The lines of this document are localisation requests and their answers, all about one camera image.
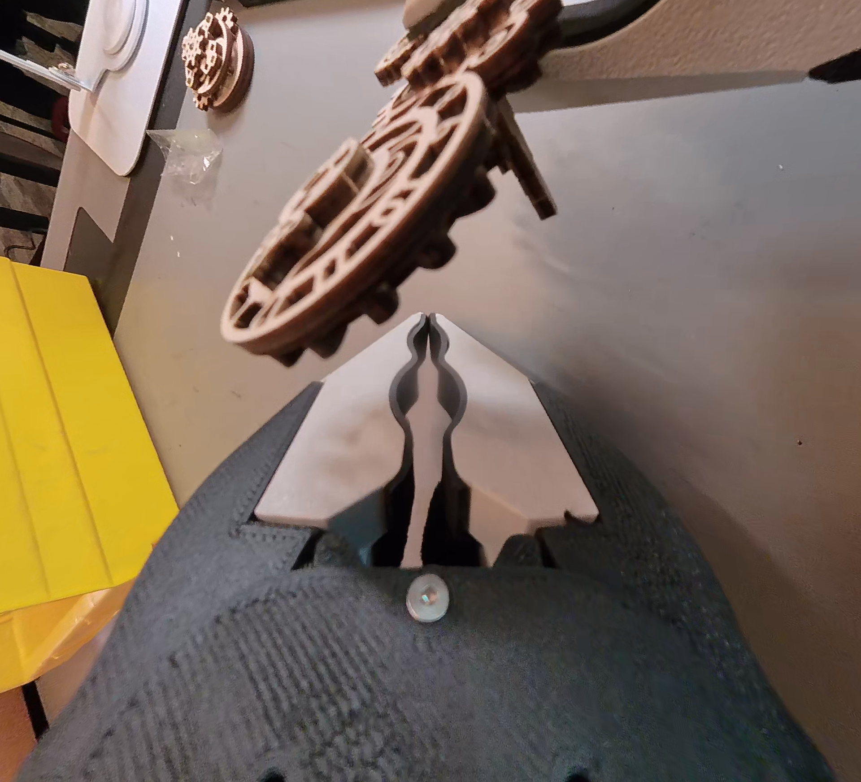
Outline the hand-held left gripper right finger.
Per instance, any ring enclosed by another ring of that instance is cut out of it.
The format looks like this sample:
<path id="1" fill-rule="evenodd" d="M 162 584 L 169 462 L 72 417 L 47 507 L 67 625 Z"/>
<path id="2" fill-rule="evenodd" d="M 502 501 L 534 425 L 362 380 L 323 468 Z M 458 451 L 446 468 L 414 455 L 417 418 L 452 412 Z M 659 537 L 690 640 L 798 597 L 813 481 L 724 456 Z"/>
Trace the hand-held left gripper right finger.
<path id="1" fill-rule="evenodd" d="M 432 315 L 432 362 L 448 417 L 437 505 L 467 562 L 492 565 L 512 537 L 597 520 L 531 379 L 441 314 Z"/>

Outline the small round wooden gear stack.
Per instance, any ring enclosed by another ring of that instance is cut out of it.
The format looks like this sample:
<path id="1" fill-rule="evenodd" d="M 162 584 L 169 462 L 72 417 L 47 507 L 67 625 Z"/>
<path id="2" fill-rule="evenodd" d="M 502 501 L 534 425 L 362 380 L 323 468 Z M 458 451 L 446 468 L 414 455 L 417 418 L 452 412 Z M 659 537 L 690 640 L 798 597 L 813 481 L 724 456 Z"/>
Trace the small round wooden gear stack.
<path id="1" fill-rule="evenodd" d="M 196 108 L 226 115 L 244 100 L 252 83 L 254 47 L 237 15 L 224 5 L 207 13 L 183 37 L 185 85 Z"/>

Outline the clear plastic bag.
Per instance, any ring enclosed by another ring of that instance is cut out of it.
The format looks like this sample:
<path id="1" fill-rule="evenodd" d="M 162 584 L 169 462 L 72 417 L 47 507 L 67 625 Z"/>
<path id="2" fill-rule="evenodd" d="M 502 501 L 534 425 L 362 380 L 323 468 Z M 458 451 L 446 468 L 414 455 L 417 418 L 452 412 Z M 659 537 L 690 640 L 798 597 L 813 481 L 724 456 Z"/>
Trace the clear plastic bag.
<path id="1" fill-rule="evenodd" d="M 147 130 L 164 158 L 163 175 L 185 185 L 199 185 L 221 157 L 219 136 L 204 130 Z"/>

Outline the yellow plastic bin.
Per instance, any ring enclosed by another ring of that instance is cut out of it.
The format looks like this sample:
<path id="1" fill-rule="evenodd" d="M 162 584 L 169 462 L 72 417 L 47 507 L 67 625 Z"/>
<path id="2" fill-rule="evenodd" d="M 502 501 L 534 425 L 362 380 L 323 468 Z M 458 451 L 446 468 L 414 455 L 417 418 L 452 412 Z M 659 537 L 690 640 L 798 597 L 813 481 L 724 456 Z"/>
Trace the yellow plastic bin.
<path id="1" fill-rule="evenodd" d="M 1 259 L 1 690 L 122 608 L 178 505 L 89 281 Z"/>

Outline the wooden gear assembly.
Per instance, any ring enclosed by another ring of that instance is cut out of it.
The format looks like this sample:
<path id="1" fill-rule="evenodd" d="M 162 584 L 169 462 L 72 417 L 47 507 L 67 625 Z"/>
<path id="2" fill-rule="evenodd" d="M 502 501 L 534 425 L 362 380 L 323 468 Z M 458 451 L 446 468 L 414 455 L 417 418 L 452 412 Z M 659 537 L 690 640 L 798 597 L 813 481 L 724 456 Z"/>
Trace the wooden gear assembly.
<path id="1" fill-rule="evenodd" d="M 450 230 L 493 200 L 495 169 L 553 217 L 508 95 L 541 76 L 561 8 L 467 0 L 429 34 L 401 38 L 375 74 L 403 88 L 287 200 L 226 301 L 222 338 L 287 367 L 307 350 L 330 357 L 356 319 L 395 314 L 414 271 L 452 260 Z"/>

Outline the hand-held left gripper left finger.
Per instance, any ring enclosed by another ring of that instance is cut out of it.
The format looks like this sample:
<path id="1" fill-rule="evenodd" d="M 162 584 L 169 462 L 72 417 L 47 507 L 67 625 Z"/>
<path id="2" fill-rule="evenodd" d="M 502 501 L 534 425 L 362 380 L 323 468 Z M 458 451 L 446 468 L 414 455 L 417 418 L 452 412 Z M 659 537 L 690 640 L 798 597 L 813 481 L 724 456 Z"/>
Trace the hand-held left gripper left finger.
<path id="1" fill-rule="evenodd" d="M 405 319 L 321 383 L 255 518 L 344 538 L 368 565 L 400 565 L 411 522 L 413 432 L 428 317 Z"/>

